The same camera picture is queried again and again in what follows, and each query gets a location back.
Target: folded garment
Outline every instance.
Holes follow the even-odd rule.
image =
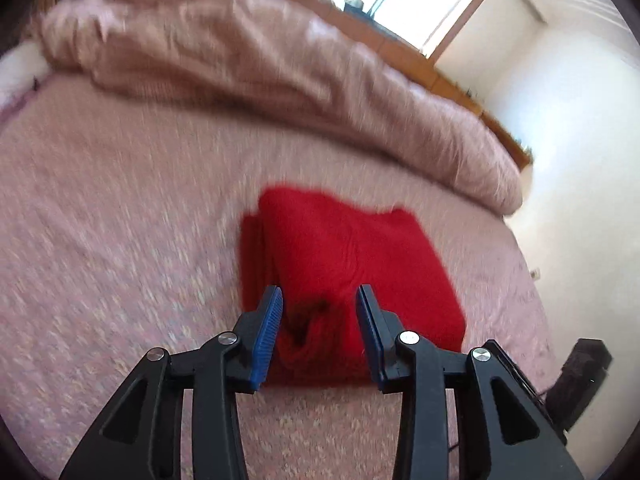
[[[440,348],[460,351],[465,319],[445,270],[413,215],[365,212],[322,192],[274,187],[242,220],[242,304],[277,284],[284,314],[269,380],[368,380],[355,313],[369,283],[385,310]]]

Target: brown comforter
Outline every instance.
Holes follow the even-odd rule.
[[[365,208],[399,205],[414,212],[463,307],[463,351],[496,338],[538,388],[548,387],[557,369],[540,299],[513,235],[478,204],[507,211],[519,201],[513,167],[486,130],[320,22],[299,24],[311,44],[333,45],[307,47],[309,56],[324,60],[305,72],[313,77],[296,80],[306,70],[303,61],[292,71],[282,62],[286,57],[270,50],[268,59],[281,60],[265,61],[281,67],[271,78],[258,71],[258,59],[248,65],[254,70],[245,70],[239,51],[221,47],[225,61],[216,65],[209,43],[176,33],[180,16],[189,30],[209,23],[197,12],[190,18],[194,1],[172,10],[104,6],[100,0],[100,12],[125,16],[113,22],[120,27],[109,29],[116,30],[113,35],[85,26],[95,25],[95,14],[83,21],[78,6],[62,7],[45,20],[43,37],[50,53],[71,66],[83,45],[93,45],[86,67],[102,86],[203,99],[207,109],[131,100],[97,89],[85,76],[56,75],[0,134],[0,412],[36,467],[57,477],[88,424],[148,348],[197,348],[233,326],[239,315],[239,221],[256,207],[261,190],[277,182],[318,187]],[[220,6],[209,1],[195,7],[220,8],[221,15],[243,16],[247,24],[247,13],[262,8],[259,0]],[[303,12],[285,0],[264,1],[280,20]],[[145,12],[148,21],[141,17]],[[73,41],[53,32],[69,23],[76,23]],[[225,38],[242,36],[241,28],[220,30]],[[252,30],[254,35],[242,36],[246,44],[270,37],[269,27],[260,34]],[[132,38],[156,38],[151,44],[158,54],[140,57]],[[215,39],[212,33],[212,44]],[[124,42],[122,51],[112,48],[116,40]],[[180,42],[193,49],[167,49]],[[124,56],[127,45],[132,58]],[[194,58],[187,56],[187,63],[178,51],[200,52],[202,61],[190,64]],[[287,52],[294,55],[294,49]],[[127,59],[137,59],[129,71]],[[333,63],[351,81],[349,91],[342,91],[347,83],[336,80]],[[190,91],[191,84],[200,91]],[[372,96],[362,95],[358,85]],[[269,90],[266,96],[260,88]],[[404,97],[395,101],[398,93]],[[212,104],[230,96],[257,103],[252,105],[262,115]],[[282,123],[299,117],[302,124],[305,114],[313,118],[312,128]],[[447,136],[455,138],[453,144],[444,142]],[[475,136],[481,150],[474,147]],[[327,137],[373,146],[396,160]],[[431,173],[473,200],[422,176]],[[251,478],[391,477],[398,396],[382,396],[373,385],[267,388],[239,396],[238,403]],[[189,478],[190,407],[184,411],[183,469]]]

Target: ribbed blue pad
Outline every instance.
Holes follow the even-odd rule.
[[[255,339],[254,352],[252,354],[252,371],[249,377],[249,382],[254,390],[258,390],[267,378],[281,318],[282,291],[276,288],[270,297],[258,336]]]

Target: red folded sweater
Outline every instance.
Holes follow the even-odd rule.
[[[407,211],[364,212],[317,191],[275,187],[242,220],[242,304],[279,285],[284,314],[271,382],[369,379],[355,313],[359,285],[435,345],[460,351],[465,319],[446,272]]]

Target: wooden headboard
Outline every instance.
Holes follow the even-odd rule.
[[[439,72],[420,51],[401,40],[376,29],[369,23],[351,16],[331,4],[318,0],[292,0],[315,12],[327,23],[337,27],[353,41],[367,45],[389,66],[398,70],[407,79],[426,88],[429,92],[450,99],[467,108],[495,134],[520,170],[532,163],[522,147],[482,105],[466,95],[466,92]]]

